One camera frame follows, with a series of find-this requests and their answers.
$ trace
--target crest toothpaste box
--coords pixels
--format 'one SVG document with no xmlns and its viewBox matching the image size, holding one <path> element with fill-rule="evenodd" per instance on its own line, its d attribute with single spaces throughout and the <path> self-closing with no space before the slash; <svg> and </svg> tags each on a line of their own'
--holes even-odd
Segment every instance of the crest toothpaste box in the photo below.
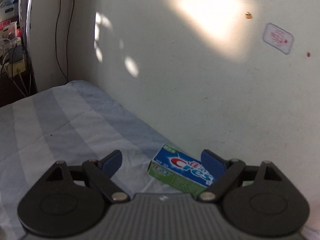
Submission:
<svg viewBox="0 0 320 240">
<path fill-rule="evenodd" d="M 201 162 L 164 145 L 152 159 L 148 173 L 184 193 L 196 197 L 216 179 Z"/>
</svg>

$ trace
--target wall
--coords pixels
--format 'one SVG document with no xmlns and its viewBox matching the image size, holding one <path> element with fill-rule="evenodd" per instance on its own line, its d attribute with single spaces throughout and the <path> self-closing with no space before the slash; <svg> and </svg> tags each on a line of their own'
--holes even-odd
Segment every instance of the wall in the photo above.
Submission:
<svg viewBox="0 0 320 240">
<path fill-rule="evenodd" d="M 208 148 L 249 164 L 272 160 L 320 229 L 319 3 L 76 0 L 71 77 L 192 156 Z M 269 22 L 293 34 L 289 55 L 262 41 Z"/>
<path fill-rule="evenodd" d="M 71 14 L 71 0 L 61 0 L 61 14 L 57 31 L 57 51 L 65 75 L 66 36 Z M 59 0 L 32 0 L 30 14 L 30 54 L 38 91 L 64 85 L 55 57 L 55 25 L 59 12 Z"/>
</svg>

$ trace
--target bed sheet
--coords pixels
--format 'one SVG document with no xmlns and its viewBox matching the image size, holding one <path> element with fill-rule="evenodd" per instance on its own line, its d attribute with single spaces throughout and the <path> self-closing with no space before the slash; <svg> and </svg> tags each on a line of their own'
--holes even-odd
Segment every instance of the bed sheet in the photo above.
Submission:
<svg viewBox="0 0 320 240">
<path fill-rule="evenodd" d="M 0 239 L 24 235 L 20 199 L 57 160 L 80 165 L 115 149 L 123 153 L 112 180 L 130 196 L 175 193 L 147 174 L 165 137 L 85 81 L 73 81 L 0 108 Z"/>
</svg>

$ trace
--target green box side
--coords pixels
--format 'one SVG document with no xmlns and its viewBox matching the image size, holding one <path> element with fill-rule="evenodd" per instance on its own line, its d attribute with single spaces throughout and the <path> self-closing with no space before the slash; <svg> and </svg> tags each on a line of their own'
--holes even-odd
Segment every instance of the green box side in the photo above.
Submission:
<svg viewBox="0 0 320 240">
<path fill-rule="evenodd" d="M 167 171 L 167 174 L 163 174 L 157 171 L 155 168 L 153 168 L 152 165 L 161 167 L 162 169 Z M 202 191 L 206 189 L 205 187 L 192 182 L 191 180 L 186 179 L 185 177 L 176 174 L 175 172 L 170 171 L 170 169 L 167 169 L 156 162 L 150 163 L 148 173 L 150 176 L 158 179 L 165 184 L 170 185 L 171 187 L 176 188 L 177 190 L 180 190 L 183 193 L 190 193 L 191 195 L 193 195 L 193 197 L 198 196 Z"/>
</svg>

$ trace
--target cluttered shelf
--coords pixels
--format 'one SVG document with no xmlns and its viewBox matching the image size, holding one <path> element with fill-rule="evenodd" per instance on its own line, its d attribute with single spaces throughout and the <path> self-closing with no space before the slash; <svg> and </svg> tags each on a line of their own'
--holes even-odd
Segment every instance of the cluttered shelf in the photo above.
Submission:
<svg viewBox="0 0 320 240">
<path fill-rule="evenodd" d="M 19 23 L 19 0 L 0 3 L 0 107 L 36 93 Z"/>
</svg>

